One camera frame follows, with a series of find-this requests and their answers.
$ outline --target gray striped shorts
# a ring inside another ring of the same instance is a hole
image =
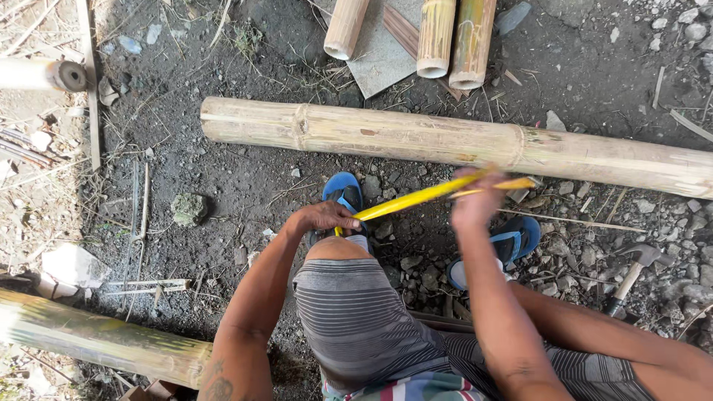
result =
[[[426,327],[404,307],[376,259],[309,260],[294,277],[304,334],[327,384],[343,394],[420,372],[466,378],[504,400],[473,334]],[[545,344],[576,400],[654,401],[626,360]]]

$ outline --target person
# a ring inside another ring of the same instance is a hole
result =
[[[351,218],[362,204],[357,180],[338,173],[237,286],[199,401],[272,399],[267,342],[305,233],[311,248],[292,285],[326,400],[710,400],[713,358],[701,350],[506,282],[502,262],[534,248],[539,231],[520,221],[492,239],[501,180],[472,184],[483,191],[459,198],[451,215],[461,262],[448,278],[469,290],[475,335],[412,318]],[[344,236],[316,231],[337,226]]]

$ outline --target hammer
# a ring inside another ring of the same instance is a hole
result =
[[[626,278],[622,281],[619,289],[614,294],[609,303],[604,307],[604,313],[609,316],[616,315],[621,305],[624,303],[624,298],[631,290],[631,286],[634,285],[636,280],[641,274],[641,269],[650,266],[654,261],[661,263],[664,266],[672,266],[674,263],[674,258],[669,255],[665,255],[660,250],[647,244],[637,244],[634,246],[629,246],[622,248],[616,252],[617,255],[625,255],[627,253],[637,252],[638,256],[631,261],[631,266],[629,266],[629,273],[627,273]]]

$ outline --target dirt ground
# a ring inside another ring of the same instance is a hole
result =
[[[77,178],[78,202],[98,213],[73,209],[81,215],[76,221],[81,225],[83,246],[111,266],[109,280],[123,279],[134,162],[139,162],[136,173],[142,181],[147,163],[149,224],[140,279],[194,280],[193,290],[171,293],[161,298],[156,308],[152,295],[137,296],[129,317],[132,323],[212,340],[230,296],[247,270],[245,265],[235,265],[235,250],[242,245],[248,253],[261,251],[269,243],[263,231],[277,232],[292,212],[319,201],[322,185],[332,174],[350,171],[360,178],[376,177],[379,187],[371,188],[374,196],[368,199],[369,205],[375,205],[384,200],[380,191],[393,188],[405,194],[426,188],[449,179],[456,169],[434,163],[213,143],[200,127],[200,104],[206,96],[389,108],[394,118],[398,113],[422,113],[540,127],[545,125],[546,112],[552,110],[569,131],[713,151],[713,143],[676,124],[667,112],[675,107],[703,128],[713,124],[713,113],[707,110],[712,87],[701,62],[704,52],[698,45],[687,48],[684,24],[672,29],[678,15],[693,3],[533,1],[532,10],[517,29],[504,37],[493,36],[484,90],[474,91],[460,102],[437,83],[415,74],[364,100],[357,85],[350,83],[353,79],[345,63],[321,52],[324,22],[309,2],[233,3],[229,21],[213,48],[208,45],[222,13],[218,0],[174,1],[171,6],[161,1],[100,1],[95,6],[96,35],[102,42],[97,60],[100,75],[108,77],[122,94],[102,110],[101,172]],[[516,3],[499,1],[497,12]],[[652,13],[652,7],[657,7],[657,14]],[[73,16],[71,7],[63,13]],[[651,21],[659,17],[668,18],[669,23],[663,30],[654,30]],[[709,26],[704,15],[696,21]],[[148,29],[155,24],[162,30],[154,44],[147,44]],[[660,34],[660,51],[650,49],[656,34]],[[138,40],[140,54],[128,53],[117,35]],[[662,66],[666,69],[660,107],[653,110],[653,92]],[[505,69],[523,85],[506,78]],[[35,100],[44,98],[9,91],[0,95],[3,116],[36,110]],[[49,101],[45,109],[59,101],[67,107],[74,103],[62,95]],[[31,107],[19,102],[29,102]],[[67,123],[62,132],[79,133],[78,123],[74,125]],[[84,135],[86,148],[87,133]],[[296,168],[300,177],[292,175]],[[707,257],[702,249],[713,245],[713,227],[708,224],[713,219],[710,202],[701,200],[703,209],[693,210],[686,204],[688,198],[596,183],[579,196],[576,194],[585,183],[575,182],[568,191],[567,181],[543,181],[545,185],[523,203],[509,200],[505,207],[602,223],[609,218],[612,224],[642,228],[646,233],[540,220],[543,228],[551,231],[532,255],[518,261],[508,273],[542,291],[557,283],[559,288],[551,295],[600,308],[628,266],[628,258],[609,256],[614,249],[636,242],[666,248],[676,255],[676,265],[646,269],[627,309],[641,317],[637,324],[641,328],[666,337],[678,336],[705,303],[683,297],[681,291],[686,285],[708,283],[703,276]],[[208,214],[198,227],[181,228],[173,223],[170,204],[179,193],[208,197]],[[587,201],[587,208],[581,211]],[[369,222],[372,232],[383,224],[393,225],[392,236],[372,239],[372,245],[410,309],[440,315],[445,293],[468,302],[467,294],[451,288],[442,276],[448,262],[457,258],[448,226],[450,206],[447,200],[438,200]],[[512,216],[500,214],[493,224]],[[701,219],[703,226],[693,229],[692,224],[700,224]],[[24,251],[25,255],[33,249]],[[128,268],[130,278],[137,274],[136,247],[134,253]],[[305,253],[306,248],[300,246],[292,274]],[[9,258],[7,255],[9,252],[1,256]],[[597,260],[589,264],[591,255]],[[415,268],[402,270],[401,261],[412,256],[423,260]],[[18,265],[11,259],[4,263],[10,269]],[[427,277],[434,275],[431,266],[438,272],[436,277]],[[39,268],[37,262],[26,267],[30,272]],[[574,284],[561,285],[567,283],[561,281],[566,275]],[[199,278],[200,291],[196,291]],[[88,300],[77,295],[60,301],[123,319],[122,297],[108,294],[116,290],[104,285]],[[699,322],[704,320],[710,321],[711,316]],[[688,340],[711,347],[713,337],[698,326],[696,323],[687,331]],[[319,369],[289,290],[270,347],[275,398],[318,400]],[[114,398],[113,391],[105,396]]]

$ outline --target striped shirt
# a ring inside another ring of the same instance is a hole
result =
[[[390,383],[368,385],[348,395],[339,395],[322,382],[326,401],[487,401],[468,380],[448,373],[423,372]]]

